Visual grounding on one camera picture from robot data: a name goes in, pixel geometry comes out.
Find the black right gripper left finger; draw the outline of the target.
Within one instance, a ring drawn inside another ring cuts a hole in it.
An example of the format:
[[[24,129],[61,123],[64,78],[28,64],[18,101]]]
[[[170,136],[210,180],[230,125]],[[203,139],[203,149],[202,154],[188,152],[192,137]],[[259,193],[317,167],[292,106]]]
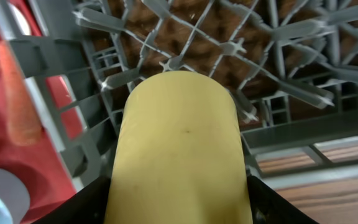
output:
[[[98,177],[35,224],[103,224],[111,179]]]

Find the light blue bowl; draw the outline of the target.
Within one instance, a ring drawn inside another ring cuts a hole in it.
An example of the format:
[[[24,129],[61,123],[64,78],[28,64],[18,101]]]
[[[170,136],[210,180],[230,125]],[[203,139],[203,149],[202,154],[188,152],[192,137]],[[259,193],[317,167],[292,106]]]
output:
[[[0,224],[20,223],[30,206],[30,195],[14,174],[0,169]]]

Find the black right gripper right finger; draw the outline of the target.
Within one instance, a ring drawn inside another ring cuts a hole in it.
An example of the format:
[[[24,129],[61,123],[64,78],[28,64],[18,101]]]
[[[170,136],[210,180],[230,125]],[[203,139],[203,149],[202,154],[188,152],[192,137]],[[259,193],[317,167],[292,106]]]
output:
[[[318,224],[253,175],[247,177],[253,224]]]

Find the yellow plastic cup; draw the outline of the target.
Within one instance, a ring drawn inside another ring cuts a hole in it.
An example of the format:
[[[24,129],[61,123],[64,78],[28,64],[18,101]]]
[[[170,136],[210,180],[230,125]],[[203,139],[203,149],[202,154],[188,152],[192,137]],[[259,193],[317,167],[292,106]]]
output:
[[[217,81],[175,71],[129,95],[106,223],[251,223],[236,106]]]

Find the orange carrot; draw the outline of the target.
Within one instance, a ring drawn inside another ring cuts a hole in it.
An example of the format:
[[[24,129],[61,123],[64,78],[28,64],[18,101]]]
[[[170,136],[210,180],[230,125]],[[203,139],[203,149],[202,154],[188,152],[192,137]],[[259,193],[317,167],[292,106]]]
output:
[[[22,72],[5,41],[0,41],[0,72],[6,94],[8,136],[17,146],[36,144],[42,138],[42,124],[27,92]]]

